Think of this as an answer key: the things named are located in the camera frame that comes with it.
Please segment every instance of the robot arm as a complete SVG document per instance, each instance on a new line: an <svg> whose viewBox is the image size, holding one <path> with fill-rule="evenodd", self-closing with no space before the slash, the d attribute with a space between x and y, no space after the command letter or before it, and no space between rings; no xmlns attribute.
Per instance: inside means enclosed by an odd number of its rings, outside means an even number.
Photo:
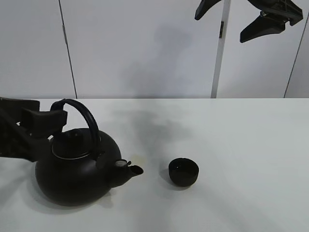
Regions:
<svg viewBox="0 0 309 232"><path fill-rule="evenodd" d="M202 0L197 8L195 19L203 15L221 0ZM244 43L260 36L279 34L285 30L289 21L291 26L303 19L303 11L291 0L248 0L261 10L261 14L240 34L240 42Z"/></svg>

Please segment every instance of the cast iron teapot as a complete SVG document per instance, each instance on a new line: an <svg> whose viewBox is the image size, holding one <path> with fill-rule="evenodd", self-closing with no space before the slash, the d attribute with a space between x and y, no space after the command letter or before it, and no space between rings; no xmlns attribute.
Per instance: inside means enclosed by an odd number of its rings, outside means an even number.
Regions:
<svg viewBox="0 0 309 232"><path fill-rule="evenodd" d="M62 132L68 115L64 104L76 108L89 128ZM53 202L90 203L143 173L141 167L121 159L114 139L98 129L80 102L63 99L48 112L39 108L39 101L0 98L0 157L37 161L36 180Z"/></svg>

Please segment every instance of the kettle spout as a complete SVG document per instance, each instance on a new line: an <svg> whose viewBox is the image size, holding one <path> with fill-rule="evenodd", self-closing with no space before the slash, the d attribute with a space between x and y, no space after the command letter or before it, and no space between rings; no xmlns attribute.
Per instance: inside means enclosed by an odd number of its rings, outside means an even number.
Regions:
<svg viewBox="0 0 309 232"><path fill-rule="evenodd" d="M118 187L126 183L132 177L143 174L144 170L137 165L114 166L109 171L108 183L111 188Z"/></svg>

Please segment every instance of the kettle lid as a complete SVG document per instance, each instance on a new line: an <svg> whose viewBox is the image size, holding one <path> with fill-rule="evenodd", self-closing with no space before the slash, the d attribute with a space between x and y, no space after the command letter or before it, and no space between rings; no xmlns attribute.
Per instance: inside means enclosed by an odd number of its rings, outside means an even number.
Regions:
<svg viewBox="0 0 309 232"><path fill-rule="evenodd" d="M72 129L52 139L52 153L64 160L76 160L86 157L93 148L90 130Z"/></svg>

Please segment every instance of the white wall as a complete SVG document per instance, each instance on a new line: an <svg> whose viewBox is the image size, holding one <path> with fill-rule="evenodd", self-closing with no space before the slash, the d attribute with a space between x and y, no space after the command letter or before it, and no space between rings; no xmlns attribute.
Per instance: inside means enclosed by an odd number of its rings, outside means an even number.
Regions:
<svg viewBox="0 0 309 232"><path fill-rule="evenodd" d="M57 0L0 1L0 96L73 98Z"/></svg>
<svg viewBox="0 0 309 232"><path fill-rule="evenodd" d="M287 98L309 98L309 24L299 47L291 80L286 91Z"/></svg>
<svg viewBox="0 0 309 232"><path fill-rule="evenodd" d="M61 3L79 98L210 97L223 2Z"/></svg>
<svg viewBox="0 0 309 232"><path fill-rule="evenodd" d="M304 15L308 0L294 0ZM305 19L278 35L239 42L241 31L260 10L246 0L232 0L220 72L218 98L282 98L296 57Z"/></svg>

